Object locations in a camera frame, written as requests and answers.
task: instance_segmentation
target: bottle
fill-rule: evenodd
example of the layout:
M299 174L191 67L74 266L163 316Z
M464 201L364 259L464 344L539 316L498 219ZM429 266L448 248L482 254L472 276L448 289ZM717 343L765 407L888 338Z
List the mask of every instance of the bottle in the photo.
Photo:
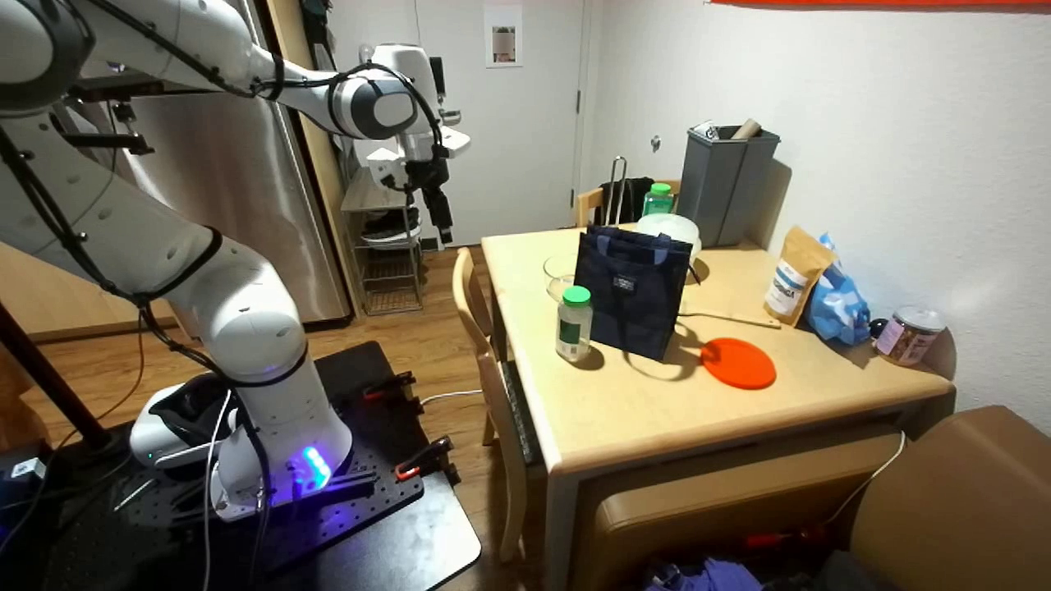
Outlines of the bottle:
M592 289L567 285L557 303L557 356L566 361L588 359L592 343Z
M645 218L646 212L670 212L670 184L650 184L645 196Z

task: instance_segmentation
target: wall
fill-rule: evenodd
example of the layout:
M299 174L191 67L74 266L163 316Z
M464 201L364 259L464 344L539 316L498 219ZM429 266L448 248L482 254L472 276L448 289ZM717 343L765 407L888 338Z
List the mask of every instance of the wall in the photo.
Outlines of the wall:
M960 407L1051 433L1051 12L592 0L588 22L582 184L615 154L679 174L691 125L759 117L793 174L773 248L793 223L828 229L876 316L948 316Z

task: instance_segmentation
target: bottle cap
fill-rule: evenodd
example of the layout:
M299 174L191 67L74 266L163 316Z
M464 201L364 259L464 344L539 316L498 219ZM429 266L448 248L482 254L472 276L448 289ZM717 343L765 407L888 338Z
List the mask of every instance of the bottle cap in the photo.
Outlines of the bottle cap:
M650 193L670 196L670 184L650 184Z
M563 303L571 305L571 309L588 305L588 303L592 303L592 289L585 289L585 285L567 285L567 289L563 292Z

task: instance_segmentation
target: orange plate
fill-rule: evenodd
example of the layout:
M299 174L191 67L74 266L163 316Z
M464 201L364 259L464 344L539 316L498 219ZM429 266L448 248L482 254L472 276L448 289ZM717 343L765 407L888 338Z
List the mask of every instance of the orange plate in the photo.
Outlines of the orange plate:
M724 385L759 391L776 385L776 361L740 338L714 338L698 348L698 366Z

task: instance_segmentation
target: wooden table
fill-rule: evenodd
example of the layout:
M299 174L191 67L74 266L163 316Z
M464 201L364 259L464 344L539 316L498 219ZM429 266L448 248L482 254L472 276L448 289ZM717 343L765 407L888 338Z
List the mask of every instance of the wooden table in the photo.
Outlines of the wooden table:
M554 356L554 296L576 273L579 229L482 239L491 300L517 359L546 455L546 587L566 587L579 486L598 472L695 455L788 431L889 413L952 393L952 380L864 351L837 356L761 309L773 280L765 248L706 248L679 305L664 361L595 344L595 366ZM778 380L736 391L695 366L698 343L742 338L773 356Z

